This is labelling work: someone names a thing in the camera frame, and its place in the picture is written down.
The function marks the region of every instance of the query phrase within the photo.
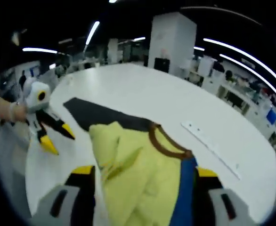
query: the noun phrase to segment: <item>ceiling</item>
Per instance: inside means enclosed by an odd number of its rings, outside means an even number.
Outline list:
[[[20,36],[20,48],[48,48],[74,53],[83,50],[91,27],[98,20],[100,26],[91,40],[91,46],[106,44],[109,38],[133,39],[142,36],[146,36],[145,43],[148,45],[152,18],[162,13],[180,11],[197,24],[196,46],[205,48],[207,54],[223,53],[237,60],[242,57],[232,50],[205,43],[203,38],[211,38],[242,49],[276,72],[276,6],[263,4],[245,0],[236,5],[226,0],[119,0],[115,4],[110,4],[108,0],[97,0],[93,3],[72,1],[70,4],[62,4],[62,1],[59,4],[55,1],[39,1],[34,7],[22,4],[1,13],[3,24],[0,24],[0,33],[3,35],[0,41],[6,41],[4,38],[12,31],[22,32],[26,29]],[[256,20],[260,25],[220,10],[181,9],[185,6],[229,9]],[[59,45],[59,41],[69,38],[73,41]],[[6,47],[2,45],[2,50],[7,55]],[[22,53],[20,48],[13,48],[14,54],[9,59],[6,57],[8,60],[0,67],[9,67],[36,58],[47,58],[51,61],[54,57],[45,53]]]

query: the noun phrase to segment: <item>fluorescent light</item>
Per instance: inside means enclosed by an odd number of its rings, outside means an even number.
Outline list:
[[[146,39],[145,37],[141,37],[141,38],[137,38],[137,39],[134,39],[133,41],[140,41],[140,40],[144,40]]]
[[[118,43],[118,45],[124,44],[124,43],[128,43],[130,40],[126,40],[126,41],[121,41]]]
[[[194,47],[194,49],[196,49],[196,50],[200,50],[200,51],[204,51],[204,50],[205,50],[204,48],[197,47],[197,46],[195,46],[195,47]]]
[[[88,35],[87,37],[87,41],[86,41],[86,45],[89,45],[91,39],[92,39],[92,36],[94,34],[94,32],[96,31],[97,27],[99,26],[100,22],[99,21],[96,21],[90,31],[90,34]]]
[[[65,39],[65,40],[59,41],[58,43],[61,45],[70,41],[72,41],[72,39]]]
[[[44,49],[44,48],[23,48],[24,52],[45,52],[45,53],[57,53],[55,50]]]
[[[51,70],[51,69],[54,69],[56,66],[57,66],[56,64],[52,64],[52,65],[49,66],[49,69],[50,69],[50,70]]]
[[[251,60],[255,61],[256,63],[258,63],[260,66],[262,66],[263,68],[265,68],[268,72],[270,72],[271,75],[273,75],[274,78],[276,78],[276,73],[274,71],[272,71],[268,66],[266,66],[263,62],[259,61],[258,59],[256,59],[255,57],[251,56],[250,54],[238,49],[238,48],[235,48],[233,46],[230,46],[228,44],[225,44],[223,42],[220,42],[220,41],[215,41],[215,40],[212,40],[212,39],[203,39],[204,41],[207,41],[207,42],[211,42],[211,43],[214,43],[214,44],[218,44],[220,46],[224,46],[226,48],[229,48],[229,49],[232,49],[240,54],[243,54],[244,56],[250,58]]]
[[[259,77],[263,82],[265,82],[275,93],[276,93],[276,89],[266,80],[264,79],[260,74],[258,74],[257,72],[255,72],[254,70],[252,70],[251,68],[247,67],[246,65],[242,64],[241,62],[238,62],[237,60],[234,60],[228,56],[225,56],[223,54],[220,54],[221,57],[230,60],[238,65],[240,65],[241,67],[247,69],[248,71],[250,71],[251,73],[255,74],[257,77]]]

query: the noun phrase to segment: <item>white pillar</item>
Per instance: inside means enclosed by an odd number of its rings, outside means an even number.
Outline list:
[[[118,39],[110,39],[108,43],[108,63],[116,64],[118,57]]]
[[[194,54],[196,24],[182,14],[167,13],[153,19],[148,67],[155,58],[170,60],[169,73],[180,76],[181,65]]]

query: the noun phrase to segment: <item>round table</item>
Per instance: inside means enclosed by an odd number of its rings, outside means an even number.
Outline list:
[[[48,129],[60,152],[54,156],[43,152],[32,139],[26,162],[26,192],[32,214],[40,198],[55,185],[63,184],[73,169],[96,165],[89,135],[63,107],[73,97],[162,124],[175,141],[193,151],[201,167],[215,171],[223,186],[232,189],[249,206],[254,221],[262,222],[271,213],[276,198],[276,153],[259,131],[200,87],[155,69],[122,64],[67,75],[52,93],[51,107],[70,125],[76,140]],[[221,157],[237,166],[241,180],[181,126],[184,121],[192,121],[206,131],[218,144]],[[96,199],[96,212],[105,218],[98,169]]]

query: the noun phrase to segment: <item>hand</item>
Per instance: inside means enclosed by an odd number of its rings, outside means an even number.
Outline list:
[[[24,105],[16,105],[14,107],[14,115],[16,121],[26,122],[27,108]]]

